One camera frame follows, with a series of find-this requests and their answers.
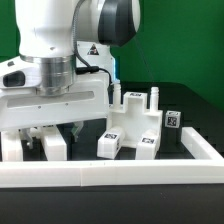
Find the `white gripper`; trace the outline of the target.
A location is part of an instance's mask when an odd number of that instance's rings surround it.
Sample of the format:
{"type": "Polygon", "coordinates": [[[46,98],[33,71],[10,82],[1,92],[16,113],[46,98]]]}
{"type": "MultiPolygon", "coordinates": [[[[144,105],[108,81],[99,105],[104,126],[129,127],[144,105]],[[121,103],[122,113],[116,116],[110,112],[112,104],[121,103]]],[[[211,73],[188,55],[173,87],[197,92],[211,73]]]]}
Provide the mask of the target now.
{"type": "Polygon", "coordinates": [[[39,95],[40,83],[38,65],[19,57],[0,63],[0,131],[21,129],[30,149],[40,139],[36,127],[74,122],[71,133],[77,142],[84,120],[105,118],[108,114],[106,73],[78,75],[74,84],[58,96],[39,95]]]}

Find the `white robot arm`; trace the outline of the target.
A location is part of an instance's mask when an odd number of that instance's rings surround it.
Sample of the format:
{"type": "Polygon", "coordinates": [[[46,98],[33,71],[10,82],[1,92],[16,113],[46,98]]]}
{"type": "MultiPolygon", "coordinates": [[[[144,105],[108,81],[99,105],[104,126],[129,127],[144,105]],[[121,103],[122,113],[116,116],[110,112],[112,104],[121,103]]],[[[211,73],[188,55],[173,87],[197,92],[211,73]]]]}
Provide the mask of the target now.
{"type": "Polygon", "coordinates": [[[0,63],[0,131],[104,118],[109,77],[82,75],[77,43],[122,46],[140,25],[139,0],[15,0],[19,56],[0,63]]]}

